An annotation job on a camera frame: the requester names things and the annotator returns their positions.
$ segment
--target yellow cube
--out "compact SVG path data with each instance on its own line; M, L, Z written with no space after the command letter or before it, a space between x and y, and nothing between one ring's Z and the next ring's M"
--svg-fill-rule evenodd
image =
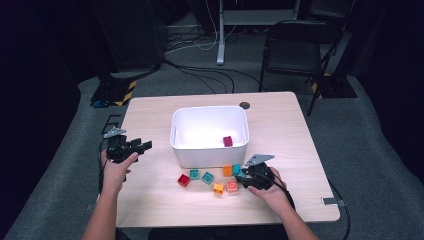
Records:
M224 185L221 183L215 183L213 185L213 191L218 194L222 194L224 192Z

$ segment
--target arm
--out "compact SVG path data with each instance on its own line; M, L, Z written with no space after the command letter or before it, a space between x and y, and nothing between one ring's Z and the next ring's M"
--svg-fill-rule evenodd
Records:
M138 154L133 153L122 163L115 164L106 160L106 152L102 152L103 190L81 239L115 239L118 194L128 167L137 158Z
M271 170L278 178L280 178L280 174L276 169L271 167ZM280 182L278 178L275 178L275 181L285 185L285 183ZM268 190L259 190L252 186L249 186L248 189L257 197L262 198L278 215L286 229L289 239L318 239L308 225L306 225L302 218L300 218L297 212L291 207L284 192L275 184Z

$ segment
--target chair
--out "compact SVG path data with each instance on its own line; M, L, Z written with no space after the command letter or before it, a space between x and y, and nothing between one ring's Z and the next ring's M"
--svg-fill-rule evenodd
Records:
M307 113L309 117L320 95L320 79L342 35L339 26L328 22L288 20L274 24L265 41L258 91L263 89L265 72L305 76L307 82L313 80L317 88ZM321 46L328 47L324 57L321 57Z
M298 19L337 24L345 32L355 0L301 0Z

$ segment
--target white plastic container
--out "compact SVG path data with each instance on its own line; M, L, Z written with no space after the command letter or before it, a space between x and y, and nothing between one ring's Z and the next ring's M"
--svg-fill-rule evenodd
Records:
M225 147L230 136L233 146ZM243 164L249 143L245 110L239 106L181 108L172 118L171 145L183 168Z

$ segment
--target colored block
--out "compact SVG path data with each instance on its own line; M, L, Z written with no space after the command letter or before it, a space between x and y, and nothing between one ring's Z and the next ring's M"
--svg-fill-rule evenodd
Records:
M240 164L234 164L233 166L233 176L238 176L241 171Z
M190 178L184 174L181 174L181 177L178 179L178 184L180 184L183 187L187 187L189 182L190 182Z
M213 191L218 194L222 194L224 192L224 185L221 183L215 183L213 185Z
M240 172L239 172L239 174L237 174L237 176L240 176L240 177L246 177L246 174L244 174L244 172L243 172L243 171L240 171Z
M190 169L190 179L199 179L199 170L198 169Z
M228 137L224 137L224 146L226 147L232 147L233 146L233 139L231 138L231 136Z
M233 166L231 165L225 165L222 167L222 173L224 174L224 177L231 177L233 176Z
M228 181L227 182L227 191L229 193L231 192L237 192L237 182L235 180Z
M213 181L214 176L212 174L210 174L209 172L206 172L203 177L202 177L202 181L205 182L206 184L211 184L211 182Z

